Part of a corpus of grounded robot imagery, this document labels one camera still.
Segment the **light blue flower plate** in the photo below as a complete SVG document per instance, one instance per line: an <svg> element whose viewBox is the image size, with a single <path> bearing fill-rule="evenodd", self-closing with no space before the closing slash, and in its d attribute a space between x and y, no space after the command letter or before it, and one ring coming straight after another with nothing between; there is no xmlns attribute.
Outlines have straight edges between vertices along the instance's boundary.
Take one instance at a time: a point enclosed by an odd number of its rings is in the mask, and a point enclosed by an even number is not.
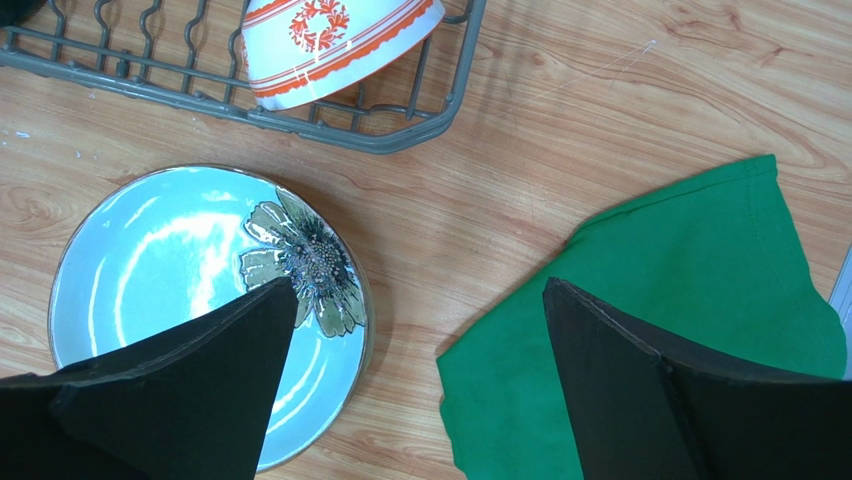
<svg viewBox="0 0 852 480"><path fill-rule="evenodd" d="M48 336L57 367L204 315L278 276L299 299L257 468L303 453L354 395L375 337L366 273L305 199L219 165L147 173L104 199L70 237Z"/></svg>

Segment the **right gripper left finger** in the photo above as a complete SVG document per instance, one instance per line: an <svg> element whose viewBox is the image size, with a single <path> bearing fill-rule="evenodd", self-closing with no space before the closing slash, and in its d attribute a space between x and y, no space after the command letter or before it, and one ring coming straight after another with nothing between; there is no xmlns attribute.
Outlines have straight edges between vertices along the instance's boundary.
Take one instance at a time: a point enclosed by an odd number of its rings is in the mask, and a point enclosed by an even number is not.
<svg viewBox="0 0 852 480"><path fill-rule="evenodd" d="M251 479L298 301L275 279L49 375L1 382L5 479Z"/></svg>

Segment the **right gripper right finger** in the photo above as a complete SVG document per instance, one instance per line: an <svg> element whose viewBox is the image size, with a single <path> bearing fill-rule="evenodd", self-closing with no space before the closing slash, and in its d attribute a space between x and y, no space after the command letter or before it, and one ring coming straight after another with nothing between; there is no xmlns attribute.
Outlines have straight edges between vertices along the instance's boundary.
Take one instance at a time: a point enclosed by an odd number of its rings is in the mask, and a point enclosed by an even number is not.
<svg viewBox="0 0 852 480"><path fill-rule="evenodd" d="M847 479L851 384L703 346L550 278L545 318L587 479Z"/></svg>

